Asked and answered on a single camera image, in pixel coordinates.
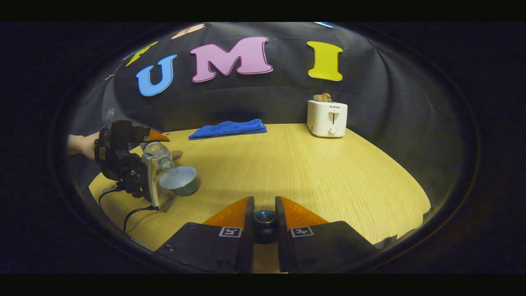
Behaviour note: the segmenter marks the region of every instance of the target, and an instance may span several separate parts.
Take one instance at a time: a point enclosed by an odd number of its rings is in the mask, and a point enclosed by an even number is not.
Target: yellow letter i
[[[314,68],[309,70],[309,76],[341,81],[343,76],[338,72],[338,53],[343,50],[324,42],[309,41],[307,45],[314,48]]]

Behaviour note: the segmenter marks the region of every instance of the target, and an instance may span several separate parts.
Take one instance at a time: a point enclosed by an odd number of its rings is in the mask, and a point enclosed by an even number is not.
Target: black cable
[[[116,188],[114,188],[113,190],[108,190],[108,191],[104,192],[103,194],[101,194],[101,195],[99,196],[99,206],[100,206],[100,209],[104,212],[104,210],[103,210],[103,208],[102,208],[102,204],[100,203],[100,201],[102,200],[102,197],[103,197],[104,195],[106,195],[106,194],[108,194],[108,193],[110,193],[110,192],[116,192],[116,191],[122,191],[122,190],[123,190],[122,188],[120,188],[120,187],[116,187]]]
[[[136,213],[136,212],[138,212],[138,211],[146,211],[146,210],[151,211],[151,210],[156,210],[156,209],[157,209],[156,206],[151,205],[151,206],[149,206],[149,207],[147,207],[147,208],[135,209],[135,210],[129,212],[129,213],[126,215],[126,218],[124,218],[123,232],[126,232],[126,223],[128,222],[128,218],[130,218],[130,216],[131,216],[133,213]]]

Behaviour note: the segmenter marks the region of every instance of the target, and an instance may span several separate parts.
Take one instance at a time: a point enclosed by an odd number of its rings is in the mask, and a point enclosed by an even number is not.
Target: letter
[[[193,82],[203,82],[216,77],[210,70],[210,64],[224,76],[230,74],[237,59],[241,59],[241,66],[237,68],[239,74],[260,74],[272,71],[272,66],[265,58],[265,43],[267,37],[249,37],[241,39],[230,52],[226,52],[215,44],[208,44],[190,51],[196,55],[197,73],[192,77]]]
[[[135,55],[131,58],[131,60],[128,62],[128,64],[126,64],[125,67],[127,67],[128,65],[130,65],[131,63],[133,63],[134,61],[136,61],[138,58],[140,58],[140,55],[142,55],[143,53],[145,53],[145,52],[150,48],[150,46],[154,46],[157,42],[158,42],[158,41],[153,42],[152,44],[146,46],[146,47],[143,48],[142,50],[136,52]]]
[[[197,30],[199,30],[199,29],[202,29],[202,28],[204,28],[204,27],[205,27],[204,24],[195,25],[195,26],[193,26],[193,27],[190,27],[190,28],[187,28],[187,29],[182,30],[181,32],[175,34],[175,35],[174,35],[172,38],[170,38],[170,39],[171,39],[171,40],[174,40],[174,39],[176,39],[176,38],[179,38],[179,37],[181,37],[181,36],[183,36],[183,35],[186,35],[186,34],[188,34],[188,33],[195,32],[195,31],[197,31]]]
[[[170,85],[171,80],[174,77],[172,61],[176,57],[176,54],[169,55],[157,63],[157,65],[161,66],[162,78],[161,81],[156,85],[152,85],[150,81],[150,70],[153,68],[153,66],[148,66],[135,75],[135,77],[137,77],[137,82],[139,83],[139,91],[143,96],[156,95],[165,90]]]
[[[331,26],[331,25],[329,25],[329,24],[327,24],[325,22],[313,22],[313,23],[321,25],[321,26],[324,26],[324,27],[328,27],[328,28],[334,29],[333,26]]]
[[[338,72],[338,53],[343,50],[324,42],[309,41],[307,45],[314,48],[314,68],[309,70],[309,76],[341,81],[343,76]]]

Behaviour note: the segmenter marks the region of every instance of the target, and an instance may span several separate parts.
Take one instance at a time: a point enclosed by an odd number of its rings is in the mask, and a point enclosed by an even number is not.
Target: human hand
[[[90,160],[95,160],[95,140],[98,139],[99,132],[89,136],[69,135],[68,154],[83,154]]]

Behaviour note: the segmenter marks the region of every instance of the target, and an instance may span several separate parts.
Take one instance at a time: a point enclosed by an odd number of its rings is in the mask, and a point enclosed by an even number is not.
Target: white bowl
[[[164,173],[159,185],[179,195],[190,195],[199,188],[197,170],[193,166],[176,167]]]

